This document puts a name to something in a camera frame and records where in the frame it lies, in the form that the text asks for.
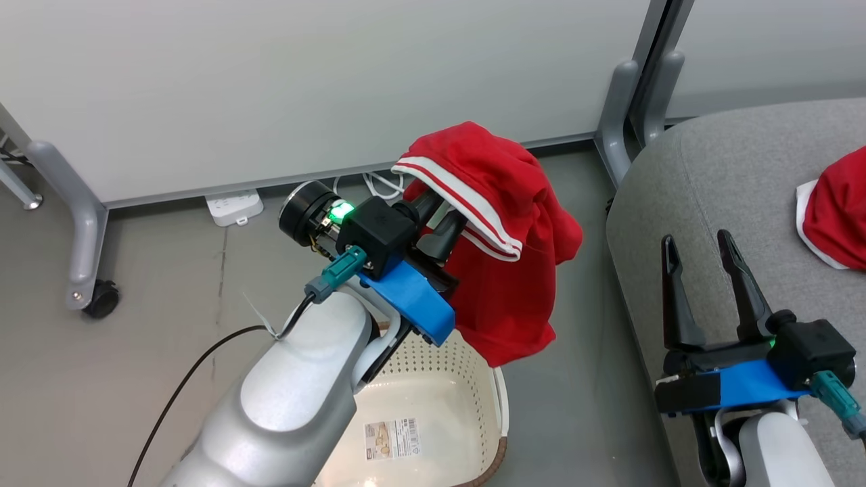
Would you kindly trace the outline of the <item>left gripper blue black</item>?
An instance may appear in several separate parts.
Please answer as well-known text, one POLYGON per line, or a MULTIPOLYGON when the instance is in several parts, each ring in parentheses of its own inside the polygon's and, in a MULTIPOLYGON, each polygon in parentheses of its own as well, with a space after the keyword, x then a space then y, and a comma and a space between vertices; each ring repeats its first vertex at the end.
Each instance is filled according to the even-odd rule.
POLYGON ((441 346, 455 328, 449 299, 459 284, 445 271, 467 224, 446 212, 427 228, 445 200, 424 190, 414 200, 387 203, 378 196, 351 204, 318 180, 291 192, 279 210, 279 230, 329 263, 305 286, 303 307, 322 303, 356 277, 430 344, 441 346))

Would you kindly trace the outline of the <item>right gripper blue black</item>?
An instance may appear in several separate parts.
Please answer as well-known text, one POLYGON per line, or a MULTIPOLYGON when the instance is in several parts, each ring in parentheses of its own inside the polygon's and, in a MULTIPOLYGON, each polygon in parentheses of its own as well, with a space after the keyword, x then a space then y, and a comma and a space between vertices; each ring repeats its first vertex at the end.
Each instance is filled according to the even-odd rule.
POLYGON ((771 346, 767 329, 771 308, 733 235, 718 230, 724 271, 730 277, 738 311, 740 342, 706 346, 705 333, 693 317, 683 285, 681 262, 673 235, 662 238, 663 361, 665 378, 654 388, 661 414, 696 414, 721 408, 753 407, 807 394, 813 364, 788 357, 771 346))

